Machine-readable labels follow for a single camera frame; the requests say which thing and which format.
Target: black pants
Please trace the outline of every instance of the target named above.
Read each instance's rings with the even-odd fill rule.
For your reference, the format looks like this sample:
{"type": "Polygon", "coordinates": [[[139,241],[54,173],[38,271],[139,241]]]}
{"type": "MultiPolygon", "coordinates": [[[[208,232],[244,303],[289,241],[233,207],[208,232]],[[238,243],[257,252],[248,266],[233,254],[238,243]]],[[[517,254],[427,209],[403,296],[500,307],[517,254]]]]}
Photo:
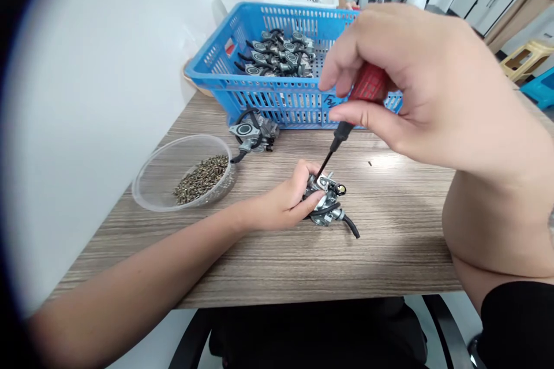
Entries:
{"type": "Polygon", "coordinates": [[[400,354],[425,363],[426,339],[404,298],[221,308],[209,348],[231,368],[329,367],[400,354]]]}

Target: table surface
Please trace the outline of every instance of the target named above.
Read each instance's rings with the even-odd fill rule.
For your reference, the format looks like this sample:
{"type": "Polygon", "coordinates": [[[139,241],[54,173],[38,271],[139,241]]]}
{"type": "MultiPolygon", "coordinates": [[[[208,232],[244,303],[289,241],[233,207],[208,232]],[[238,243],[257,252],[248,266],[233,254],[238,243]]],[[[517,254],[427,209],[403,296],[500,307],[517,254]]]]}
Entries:
{"type": "MultiPolygon", "coordinates": [[[[554,124],[521,98],[554,135],[554,124]]],[[[213,98],[198,92],[160,146],[197,133],[220,137],[236,150],[224,111],[213,98]]],[[[233,202],[273,188],[292,173],[298,159],[321,163],[331,139],[331,130],[282,131],[274,152],[246,156],[238,165],[232,192],[206,208],[150,212],[135,203],[129,187],[51,298],[233,202]]],[[[461,289],[441,231],[452,170],[400,156],[368,131],[353,132],[327,170],[334,171],[335,179],[348,188],[340,202],[357,224],[360,239],[342,222],[324,228],[303,221],[288,231],[254,232],[225,253],[177,308],[461,289]]]]}

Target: clear plastic bowl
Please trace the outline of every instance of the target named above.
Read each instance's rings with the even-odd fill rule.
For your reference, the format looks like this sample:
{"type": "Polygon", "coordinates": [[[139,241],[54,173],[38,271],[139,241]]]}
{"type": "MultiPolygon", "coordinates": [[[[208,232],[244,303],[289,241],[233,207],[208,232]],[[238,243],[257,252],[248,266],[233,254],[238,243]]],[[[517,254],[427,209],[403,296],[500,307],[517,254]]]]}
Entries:
{"type": "Polygon", "coordinates": [[[223,140],[212,135],[199,134],[180,138],[158,149],[144,163],[133,181],[131,190],[134,200],[143,208],[154,212],[173,212],[186,208],[197,208],[222,199],[235,185],[234,164],[228,163],[220,181],[198,199],[177,205],[173,190],[181,179],[194,171],[203,160],[225,155],[233,158],[231,150],[223,140]]]}

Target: screwdriver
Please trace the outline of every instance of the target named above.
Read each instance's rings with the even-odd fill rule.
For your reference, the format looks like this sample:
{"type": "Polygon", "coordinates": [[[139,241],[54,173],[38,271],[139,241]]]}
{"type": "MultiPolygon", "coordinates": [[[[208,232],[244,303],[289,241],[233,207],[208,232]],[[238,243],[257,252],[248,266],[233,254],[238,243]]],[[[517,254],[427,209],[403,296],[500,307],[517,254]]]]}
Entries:
{"type": "MultiPolygon", "coordinates": [[[[387,97],[387,79],[388,76],[384,69],[366,62],[358,72],[358,77],[354,83],[354,88],[350,92],[348,101],[363,100],[383,105],[387,97]]],[[[329,159],[333,153],[338,150],[343,141],[348,139],[348,135],[353,128],[354,125],[349,122],[341,121],[339,123],[339,126],[334,132],[335,138],[329,148],[329,154],[321,165],[316,180],[321,176],[323,169],[325,169],[325,166],[329,163],[329,159]]]]}

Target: black sleeve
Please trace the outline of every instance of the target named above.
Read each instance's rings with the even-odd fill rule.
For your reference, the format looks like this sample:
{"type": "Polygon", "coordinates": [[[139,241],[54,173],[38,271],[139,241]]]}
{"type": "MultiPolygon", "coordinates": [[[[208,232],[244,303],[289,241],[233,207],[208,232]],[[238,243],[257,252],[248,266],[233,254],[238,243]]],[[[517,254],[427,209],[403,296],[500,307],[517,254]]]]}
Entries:
{"type": "Polygon", "coordinates": [[[485,297],[481,319],[477,352],[487,369],[554,368],[554,285],[500,285],[485,297]]]}

